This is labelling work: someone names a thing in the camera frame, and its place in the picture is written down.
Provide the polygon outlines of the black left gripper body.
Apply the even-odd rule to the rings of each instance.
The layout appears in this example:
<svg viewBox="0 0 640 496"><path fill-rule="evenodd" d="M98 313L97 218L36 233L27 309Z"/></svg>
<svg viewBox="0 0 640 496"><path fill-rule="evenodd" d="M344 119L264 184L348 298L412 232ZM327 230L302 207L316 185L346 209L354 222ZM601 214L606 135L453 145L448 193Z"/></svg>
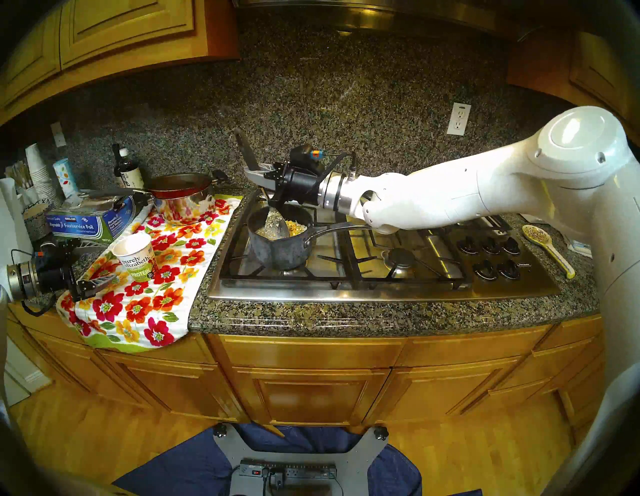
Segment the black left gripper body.
<svg viewBox="0 0 640 496"><path fill-rule="evenodd" d="M72 271L75 248L40 248L34 252L34 293L36 296L51 295L66 289L73 301L80 301L79 287Z"/></svg>

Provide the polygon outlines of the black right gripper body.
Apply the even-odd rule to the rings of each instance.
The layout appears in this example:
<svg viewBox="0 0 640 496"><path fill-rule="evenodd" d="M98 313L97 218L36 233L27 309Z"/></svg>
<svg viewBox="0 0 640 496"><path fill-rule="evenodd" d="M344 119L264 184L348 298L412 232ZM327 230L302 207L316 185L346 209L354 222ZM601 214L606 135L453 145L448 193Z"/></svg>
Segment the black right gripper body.
<svg viewBox="0 0 640 496"><path fill-rule="evenodd" d="M292 201L298 204L318 205L318 194L325 174L316 175L305 167L293 166L290 163L274 163L274 180L277 190L288 190Z"/></svg>

